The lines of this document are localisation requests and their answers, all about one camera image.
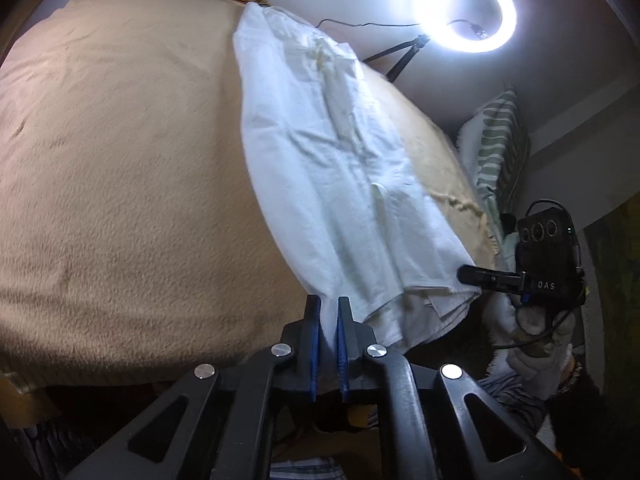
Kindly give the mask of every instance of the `white wall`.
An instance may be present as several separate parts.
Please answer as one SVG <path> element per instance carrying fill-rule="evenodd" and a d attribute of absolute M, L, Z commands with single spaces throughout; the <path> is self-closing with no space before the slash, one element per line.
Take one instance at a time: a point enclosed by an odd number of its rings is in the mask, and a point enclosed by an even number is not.
<path fill-rule="evenodd" d="M 267 0 L 316 24 L 322 18 L 350 23 L 413 23 L 413 0 Z M 604 0 L 513 0 L 518 26 L 502 47 L 466 54 L 430 43 L 412 60 L 396 86 L 448 134 L 476 108 L 514 85 L 525 124 L 536 131 L 564 110 L 626 73 L 635 47 Z M 364 59 L 403 41 L 420 28 L 322 30 L 348 42 Z M 402 53 L 376 62 L 386 72 Z"/>
<path fill-rule="evenodd" d="M 560 201 L 576 229 L 640 192 L 640 86 L 529 159 L 518 208 Z"/>
<path fill-rule="evenodd" d="M 601 86 L 579 103 L 556 115 L 536 131 L 530 131 L 531 155 L 574 131 L 578 126 L 611 106 L 639 84 L 640 66 L 632 67 L 631 70 L 623 73 L 610 83 Z"/>

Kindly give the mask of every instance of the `metal screw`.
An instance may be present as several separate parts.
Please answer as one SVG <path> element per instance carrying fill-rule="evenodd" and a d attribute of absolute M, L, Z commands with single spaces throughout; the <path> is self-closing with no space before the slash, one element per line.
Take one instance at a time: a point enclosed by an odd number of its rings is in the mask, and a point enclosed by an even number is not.
<path fill-rule="evenodd" d="M 214 373 L 216 373 L 216 369 L 213 367 L 213 365 L 201 364 L 196 366 L 196 369 L 193 371 L 193 373 L 199 379 L 207 379 Z"/>
<path fill-rule="evenodd" d="M 462 368 L 458 365 L 444 365 L 440 371 L 447 379 L 459 379 L 462 377 Z"/>
<path fill-rule="evenodd" d="M 276 357 L 284 357 L 291 353 L 291 347 L 286 343 L 276 343 L 271 347 L 271 353 Z"/>
<path fill-rule="evenodd" d="M 386 355 L 386 348 L 382 345 L 369 345 L 367 346 L 367 354 L 371 357 L 382 357 Z"/>

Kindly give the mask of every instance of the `black cable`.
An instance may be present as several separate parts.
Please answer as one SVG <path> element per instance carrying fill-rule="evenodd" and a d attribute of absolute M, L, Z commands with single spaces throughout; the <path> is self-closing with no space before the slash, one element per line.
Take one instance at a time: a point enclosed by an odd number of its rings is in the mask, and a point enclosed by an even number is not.
<path fill-rule="evenodd" d="M 492 348 L 494 350 L 508 350 L 511 348 L 522 348 L 523 346 L 528 346 L 533 343 L 537 343 L 538 341 L 542 341 L 545 337 L 551 335 L 562 324 L 562 322 L 569 317 L 569 314 L 571 314 L 576 308 L 580 306 L 580 298 L 585 293 L 585 290 L 586 290 L 586 287 L 585 285 L 583 285 L 582 290 L 580 291 L 580 294 L 578 294 L 578 297 L 575 300 L 574 306 L 572 306 L 569 310 L 567 310 L 564 316 L 562 316 L 558 320 L 558 322 L 555 323 L 555 325 L 553 325 L 550 329 L 545 330 L 542 334 L 537 335 L 531 341 L 526 341 L 524 343 L 512 343 L 510 345 L 494 345 L 492 346 Z"/>
<path fill-rule="evenodd" d="M 367 25 L 375 25 L 376 27 L 417 27 L 420 23 L 407 23 L 406 25 L 396 25 L 393 23 L 359 23 L 354 25 L 353 23 L 341 22 L 340 20 L 333 20 L 332 18 L 325 18 L 324 20 L 320 20 L 320 23 L 316 25 L 316 28 L 319 28 L 324 22 L 332 22 L 332 23 L 340 23 L 340 25 L 346 25 L 347 27 L 366 27 Z"/>
<path fill-rule="evenodd" d="M 347 27 L 366 27 L 367 25 L 375 25 L 376 27 L 417 27 L 418 25 L 420 25 L 420 23 L 407 23 L 405 25 L 399 25 L 395 23 L 375 23 L 375 22 L 359 23 L 357 25 L 354 25 L 353 23 L 341 22 L 340 20 L 334 20 L 332 18 L 325 18 L 324 20 L 320 20 L 320 23 L 316 25 L 316 28 L 319 28 L 320 25 L 322 25 L 324 22 L 340 23 L 340 25 L 346 25 Z M 469 20 L 463 20 L 463 19 L 451 20 L 449 23 L 447 23 L 447 25 L 451 25 L 451 23 L 459 23 L 459 22 L 468 23 L 469 25 L 475 25 L 475 23 L 470 22 Z"/>
<path fill-rule="evenodd" d="M 537 204 L 553 204 L 555 206 L 558 206 L 560 209 L 562 209 L 565 213 L 569 213 L 567 211 L 567 209 L 558 202 L 558 200 L 551 200 L 550 198 L 540 198 L 538 200 L 534 200 L 531 205 L 529 206 L 529 209 L 527 209 L 527 212 L 524 213 L 524 216 L 529 216 L 529 213 L 531 213 L 531 210 L 533 209 L 533 206 L 537 205 Z"/>

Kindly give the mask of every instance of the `bed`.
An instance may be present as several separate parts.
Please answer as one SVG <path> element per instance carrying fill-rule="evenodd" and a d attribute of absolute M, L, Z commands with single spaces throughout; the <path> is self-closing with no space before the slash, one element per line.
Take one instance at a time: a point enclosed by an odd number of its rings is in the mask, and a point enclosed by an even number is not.
<path fill-rule="evenodd" d="M 51 384 L 173 380 L 242 360 L 302 316 L 240 138 L 230 0 L 72 0 L 0 67 L 0 373 Z M 446 136 L 364 77 L 476 265 L 487 215 Z"/>

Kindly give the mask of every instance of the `camera lens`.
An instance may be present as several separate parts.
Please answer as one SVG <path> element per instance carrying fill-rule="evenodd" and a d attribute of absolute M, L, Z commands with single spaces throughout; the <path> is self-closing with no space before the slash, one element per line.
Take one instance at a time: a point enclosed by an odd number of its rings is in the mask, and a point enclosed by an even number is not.
<path fill-rule="evenodd" d="M 534 224 L 531 228 L 531 236 L 537 242 L 542 240 L 545 237 L 545 228 L 542 227 L 542 224 Z"/>
<path fill-rule="evenodd" d="M 555 236 L 557 232 L 558 226 L 553 220 L 549 220 L 549 222 L 546 223 L 546 234 L 549 236 Z"/>

